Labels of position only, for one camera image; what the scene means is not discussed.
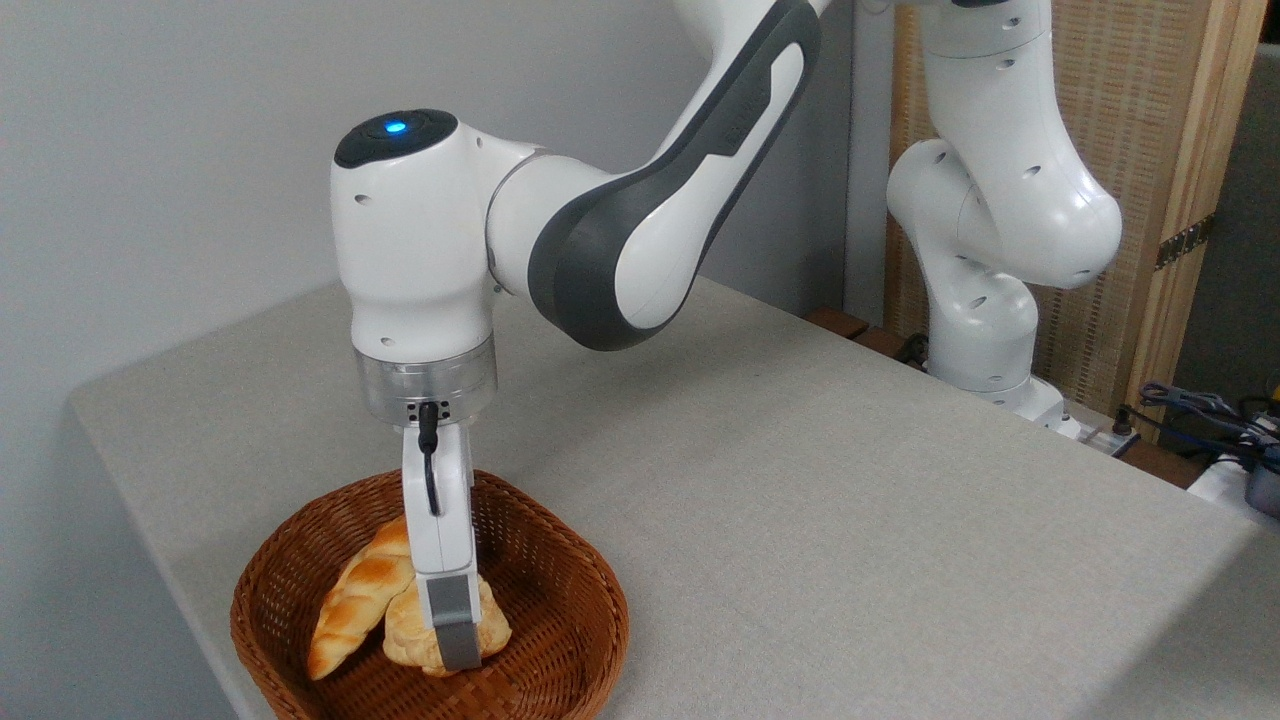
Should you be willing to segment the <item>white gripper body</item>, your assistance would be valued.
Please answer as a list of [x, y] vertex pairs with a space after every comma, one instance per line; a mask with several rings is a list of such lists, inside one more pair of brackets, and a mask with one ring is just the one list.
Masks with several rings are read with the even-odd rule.
[[445, 424], [436, 432], [431, 477], [417, 427], [403, 432], [402, 496], [413, 568], [425, 577], [477, 571], [471, 489], [474, 464], [468, 428]]

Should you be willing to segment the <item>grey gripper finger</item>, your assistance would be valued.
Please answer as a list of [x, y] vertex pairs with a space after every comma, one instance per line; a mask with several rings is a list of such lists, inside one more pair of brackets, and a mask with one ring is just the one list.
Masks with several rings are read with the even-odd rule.
[[483, 653], [479, 625], [483, 620], [479, 574], [419, 574], [424, 621], [436, 634], [445, 670], [456, 673], [480, 667]]

